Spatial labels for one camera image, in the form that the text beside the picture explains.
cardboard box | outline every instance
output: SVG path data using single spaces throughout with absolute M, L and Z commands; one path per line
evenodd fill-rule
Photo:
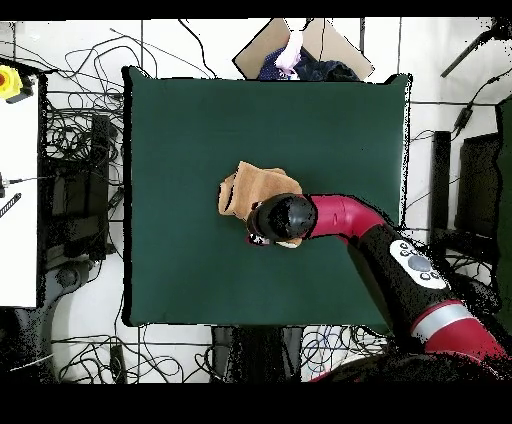
M 366 79 L 374 67 L 361 52 L 354 47 L 326 20 L 315 18 L 304 30 L 303 48 L 316 60 L 336 60 L 350 67 L 361 81 Z M 256 79 L 263 66 L 265 57 L 281 47 L 285 47 L 290 38 L 290 30 L 283 18 L 273 18 L 258 34 L 233 58 L 233 63 L 245 79 Z

white floor tile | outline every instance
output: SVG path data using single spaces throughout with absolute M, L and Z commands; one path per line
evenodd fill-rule
M 397 73 L 400 18 L 366 18 L 364 55 L 375 71 L 367 82 L 383 83 Z
M 208 344 L 212 340 L 211 327 L 207 325 L 150 324 L 145 332 L 145 340 L 146 342 L 161 343 Z
M 400 71 L 413 74 L 411 100 L 468 102 L 489 78 L 510 69 L 512 41 L 493 40 L 441 77 L 489 23 L 489 18 L 404 17 Z M 508 75 L 482 90 L 476 102 L 495 104 L 511 92 L 512 75 Z
M 269 21 L 269 18 L 257 19 L 190 19 L 184 22 L 201 40 L 208 67 L 223 79 L 243 79 L 232 62 Z M 158 62 L 158 77 L 213 77 L 203 65 L 201 47 L 197 40 L 180 25 L 178 20 L 144 21 L 144 42 L 186 60 L 202 71 L 179 59 L 146 46 Z M 155 76 L 155 66 L 150 55 L 144 52 L 144 68 Z
M 91 271 L 94 278 L 99 266 Z M 114 321 L 123 293 L 124 264 L 116 255 L 103 262 L 98 279 L 64 296 L 55 311 L 52 339 L 114 335 Z M 137 328 L 117 321 L 117 335 L 125 342 L 137 342 Z

green table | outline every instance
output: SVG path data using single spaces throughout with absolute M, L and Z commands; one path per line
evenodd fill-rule
M 244 160 L 286 170 L 305 193 L 356 195 L 398 223 L 407 75 L 386 84 L 123 75 L 127 324 L 386 328 L 337 238 L 251 246 L 241 221 L 219 215 L 217 196 Z

floor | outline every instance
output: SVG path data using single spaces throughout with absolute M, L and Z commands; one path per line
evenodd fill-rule
M 333 25 L 356 47 L 361 44 L 360 20 L 357 18 L 333 18 Z M 240 79 L 242 75 L 232 63 L 232 58 L 268 22 L 268 18 L 249 20 L 189 20 L 190 28 L 201 39 L 205 60 L 215 73 L 225 79 Z M 289 19 L 292 28 L 300 28 L 304 20 Z M 364 54 L 375 67 L 369 82 L 384 82 L 390 75 L 410 73 L 413 76 L 411 91 L 410 131 L 411 138 L 424 130 L 448 130 L 453 125 L 461 108 L 490 77 L 498 75 L 511 63 L 511 42 L 491 41 L 471 53 L 447 78 L 441 72 L 477 35 L 490 25 L 489 18 L 365 18 Z M 140 65 L 151 76 L 200 78 L 203 74 L 190 65 L 176 60 L 152 46 L 178 56 L 204 69 L 201 65 L 201 51 L 197 41 L 181 27 L 176 20 L 149 21 L 65 21 L 65 22 L 18 22 L 15 31 L 0 23 L 0 54 L 2 57 L 33 64 L 27 59 L 41 60 L 40 55 L 54 67 L 77 69 L 88 51 L 65 54 L 72 50 L 90 49 L 102 41 L 120 37 L 111 30 L 143 39 L 148 51 L 129 38 L 121 38 L 97 47 L 105 52 L 110 47 L 125 45 L 133 49 L 118 49 L 102 58 L 102 67 L 113 83 L 122 84 L 120 68 L 123 65 Z M 94 64 L 86 63 L 81 72 L 95 75 Z M 101 87 L 92 79 L 86 80 L 87 88 L 99 91 Z M 76 85 L 69 80 L 49 76 L 49 91 L 76 91 Z M 486 87 L 478 98 L 473 116 L 460 136 L 454 141 L 451 153 L 451 179 L 459 172 L 459 148 L 465 138 L 496 131 L 494 107 L 496 103 L 512 93 L 512 77 L 508 75 Z M 66 107 L 67 94 L 53 93 L 52 102 Z M 407 193 L 409 203 L 429 191 L 431 139 L 418 139 L 410 146 Z M 450 225 L 453 225 L 456 208 L 457 182 L 450 187 Z M 406 211 L 406 224 L 410 228 L 426 228 L 428 196 L 415 203 Z M 121 220 L 120 207 L 112 219 Z M 112 222 L 110 233 L 114 244 L 122 254 L 122 224 Z M 410 235 L 419 241 L 426 240 L 425 231 L 411 231 Z M 54 341 L 71 341 L 54 344 L 54 360 L 58 368 L 66 365 L 79 353 L 86 343 L 99 344 L 102 335 L 114 334 L 114 321 L 118 314 L 122 296 L 123 263 L 119 255 L 111 255 L 102 264 L 98 278 L 64 297 L 58 305 L 53 327 Z M 329 332 L 327 341 L 340 328 L 314 328 L 317 333 Z M 184 375 L 197 368 L 195 354 L 203 354 L 211 342 L 209 326 L 149 325 L 147 328 L 128 328 L 117 321 L 117 335 L 134 352 L 124 351 L 127 368 L 137 368 L 138 355 L 148 356 L 146 346 L 140 341 L 143 336 L 147 348 L 154 357 L 171 355 L 183 367 Z M 98 349 L 102 360 L 108 360 L 108 349 Z M 333 362 L 346 360 L 352 352 L 337 351 Z M 152 371 L 147 363 L 140 364 L 141 382 L 162 382 L 162 375 Z M 166 361 L 160 365 L 169 381 L 181 381 L 181 371 L 175 362 Z M 304 379 L 318 375 L 323 368 L 310 367 L 303 370 Z M 85 371 L 80 367 L 69 369 L 68 377 L 79 378 Z M 194 374 L 188 381 L 208 381 L 203 371 Z

black stand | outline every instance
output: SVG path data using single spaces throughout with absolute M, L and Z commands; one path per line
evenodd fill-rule
M 479 45 L 487 43 L 491 39 L 495 40 L 510 40 L 512 39 L 512 27 L 509 18 L 492 18 L 492 26 L 488 31 L 480 34 L 464 51 L 453 61 L 453 63 L 446 68 L 441 74 L 443 78 L 446 78 L 451 71 L 453 71 L 457 65 L 462 62 L 469 53 Z
M 300 382 L 302 332 L 302 327 L 213 327 L 213 368 L 229 383 Z

